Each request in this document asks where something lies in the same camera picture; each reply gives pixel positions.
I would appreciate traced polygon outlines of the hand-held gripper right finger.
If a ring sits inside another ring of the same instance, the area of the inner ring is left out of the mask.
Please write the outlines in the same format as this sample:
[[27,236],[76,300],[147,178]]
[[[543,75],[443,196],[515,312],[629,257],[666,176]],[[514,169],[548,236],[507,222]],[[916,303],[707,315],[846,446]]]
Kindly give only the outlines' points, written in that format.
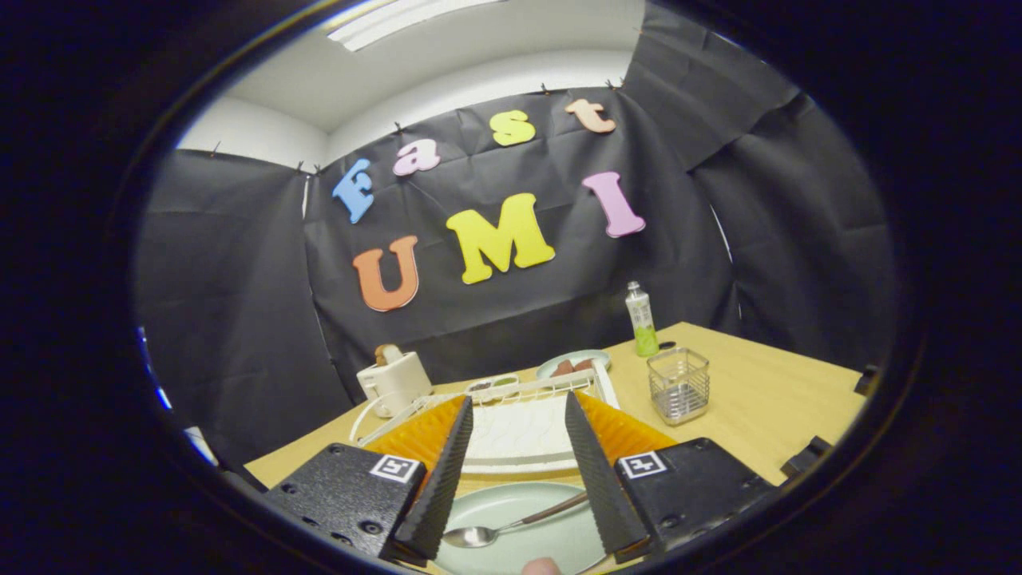
[[715,441],[675,442],[585,393],[567,395],[564,425],[602,545],[620,563],[688,550],[776,492]]

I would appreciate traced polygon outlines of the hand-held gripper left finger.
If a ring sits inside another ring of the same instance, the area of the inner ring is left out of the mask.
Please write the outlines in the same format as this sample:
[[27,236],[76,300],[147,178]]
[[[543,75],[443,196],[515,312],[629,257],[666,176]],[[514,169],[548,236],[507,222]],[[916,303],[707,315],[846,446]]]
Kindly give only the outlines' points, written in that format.
[[426,565],[439,552],[473,430],[457,395],[364,447],[332,443],[263,496],[344,549]]

